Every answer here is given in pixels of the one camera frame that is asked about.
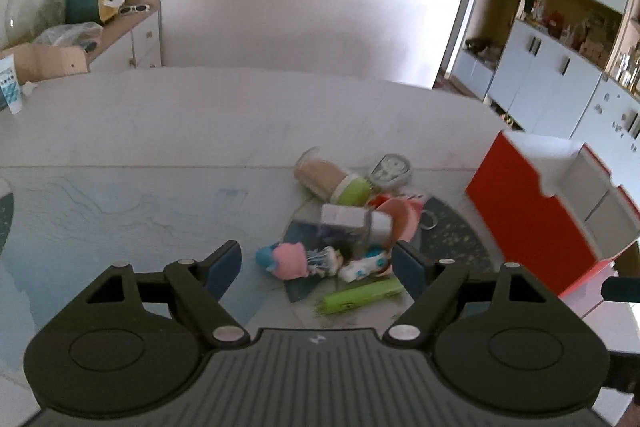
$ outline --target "metal ring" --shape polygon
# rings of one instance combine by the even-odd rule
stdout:
[[[430,227],[427,227],[427,225],[425,225],[422,221],[420,221],[420,229],[421,230],[433,230],[436,228],[436,225],[438,224],[438,216],[436,216],[433,212],[431,212],[430,210],[427,210],[426,208],[422,211],[422,215],[424,214],[428,214],[429,217],[431,217],[431,220],[433,221],[433,224]]]

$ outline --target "green lid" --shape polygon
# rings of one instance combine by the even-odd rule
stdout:
[[[336,203],[343,206],[364,206],[371,195],[371,185],[366,179],[357,177],[347,185]]]

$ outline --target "green marker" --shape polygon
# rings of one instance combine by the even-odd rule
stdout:
[[[403,291],[404,286],[398,279],[387,279],[358,286],[357,288],[330,293],[321,299],[317,309],[325,315],[345,312],[370,302],[379,301],[385,297],[400,295]]]

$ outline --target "ribbed gray surface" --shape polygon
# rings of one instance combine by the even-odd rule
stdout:
[[[608,425],[590,410],[557,419],[527,420],[478,409],[445,388],[419,352],[383,346],[372,330],[266,330],[260,341],[247,349],[213,356],[193,387],[153,412],[98,422],[46,411],[29,425],[96,427],[98,424],[104,427]]]

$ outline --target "silver screw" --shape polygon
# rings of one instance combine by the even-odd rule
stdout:
[[[420,336],[420,330],[411,324],[398,324],[389,328],[389,336],[396,341],[414,341]]]
[[[238,326],[219,326],[213,330],[213,338],[220,342],[237,342],[244,337],[244,330]]]

